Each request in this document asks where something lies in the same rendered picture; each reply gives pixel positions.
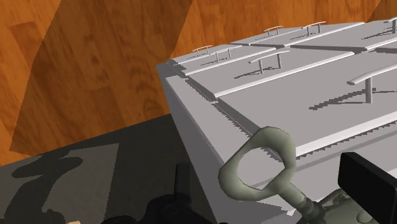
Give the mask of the grey chest of drawers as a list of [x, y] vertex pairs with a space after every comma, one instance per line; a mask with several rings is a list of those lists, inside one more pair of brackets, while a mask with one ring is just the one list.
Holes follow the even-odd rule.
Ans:
[[295, 224], [279, 196], [229, 198], [221, 166], [262, 127], [288, 133], [292, 183], [320, 201], [353, 151], [397, 178], [397, 16], [373, 22], [272, 27], [157, 65], [172, 118], [214, 217]]

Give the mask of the grey-green loop-handled object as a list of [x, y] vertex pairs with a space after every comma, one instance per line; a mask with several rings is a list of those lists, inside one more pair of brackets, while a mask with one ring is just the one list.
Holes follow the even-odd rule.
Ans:
[[[284, 169], [261, 190], [243, 183], [237, 172], [244, 155], [257, 148], [276, 151], [284, 164]], [[224, 193], [235, 200], [260, 201], [274, 195], [280, 196], [302, 215], [296, 224], [380, 224], [353, 201], [352, 197], [325, 209], [323, 204], [340, 195], [346, 195], [342, 189], [331, 192], [320, 202], [306, 197], [291, 183], [295, 167], [296, 148], [291, 136], [277, 127], [267, 126], [256, 131], [224, 163], [219, 169], [218, 181]]]

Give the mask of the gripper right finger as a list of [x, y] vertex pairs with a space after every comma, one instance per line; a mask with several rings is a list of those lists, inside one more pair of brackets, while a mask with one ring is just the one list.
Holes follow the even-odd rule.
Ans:
[[338, 185], [379, 224], [397, 224], [397, 178], [361, 155], [345, 152]]

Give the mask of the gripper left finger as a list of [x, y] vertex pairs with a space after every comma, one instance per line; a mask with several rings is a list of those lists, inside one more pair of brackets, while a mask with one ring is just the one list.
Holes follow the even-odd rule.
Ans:
[[145, 215], [137, 221], [122, 215], [104, 220], [101, 224], [214, 224], [192, 209], [190, 195], [190, 165], [178, 163], [173, 194], [150, 200]]

